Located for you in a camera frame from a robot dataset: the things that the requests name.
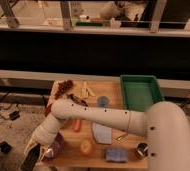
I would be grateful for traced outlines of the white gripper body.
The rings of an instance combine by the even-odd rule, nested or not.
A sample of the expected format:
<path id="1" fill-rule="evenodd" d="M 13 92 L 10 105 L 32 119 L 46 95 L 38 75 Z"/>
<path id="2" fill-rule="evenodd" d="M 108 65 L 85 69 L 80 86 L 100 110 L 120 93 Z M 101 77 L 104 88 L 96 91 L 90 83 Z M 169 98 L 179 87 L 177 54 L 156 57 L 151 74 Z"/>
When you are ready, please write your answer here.
<path id="1" fill-rule="evenodd" d="M 25 147 L 24 154 L 28 155 L 36 146 L 38 146 L 38 159 L 42 160 L 50 145 L 51 141 L 49 139 L 31 136 Z"/>

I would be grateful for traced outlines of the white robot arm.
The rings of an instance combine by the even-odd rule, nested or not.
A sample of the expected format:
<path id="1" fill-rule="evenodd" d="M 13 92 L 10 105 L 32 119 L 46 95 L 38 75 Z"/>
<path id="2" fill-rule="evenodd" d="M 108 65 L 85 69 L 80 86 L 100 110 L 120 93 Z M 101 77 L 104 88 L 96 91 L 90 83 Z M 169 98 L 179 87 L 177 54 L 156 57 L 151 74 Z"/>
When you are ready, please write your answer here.
<path id="1" fill-rule="evenodd" d="M 190 124 L 176 104 L 158 102 L 145 112 L 86 107 L 58 99 L 50 114 L 34 130 L 25 155 L 36 146 L 50 146 L 69 118 L 81 118 L 128 134 L 148 138 L 148 171 L 190 171 Z"/>

